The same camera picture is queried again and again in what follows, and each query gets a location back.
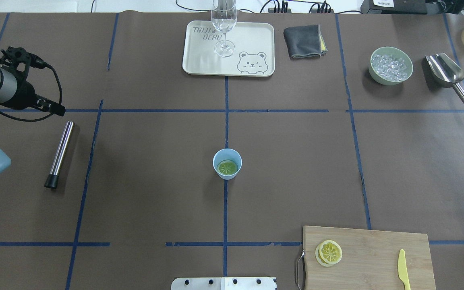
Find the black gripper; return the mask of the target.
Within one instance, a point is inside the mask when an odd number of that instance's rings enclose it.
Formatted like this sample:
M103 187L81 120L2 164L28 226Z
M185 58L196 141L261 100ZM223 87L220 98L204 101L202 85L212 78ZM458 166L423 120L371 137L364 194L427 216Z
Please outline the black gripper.
M28 81L22 81L10 99L10 108L24 110L29 107L61 117L66 113L66 108L63 105L44 97L37 97L33 85Z

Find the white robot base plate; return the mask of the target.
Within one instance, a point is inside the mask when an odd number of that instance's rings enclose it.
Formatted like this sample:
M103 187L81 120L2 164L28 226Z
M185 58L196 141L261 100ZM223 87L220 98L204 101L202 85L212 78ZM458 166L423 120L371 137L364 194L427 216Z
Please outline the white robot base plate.
M201 277L176 278L172 290L276 290L272 277Z

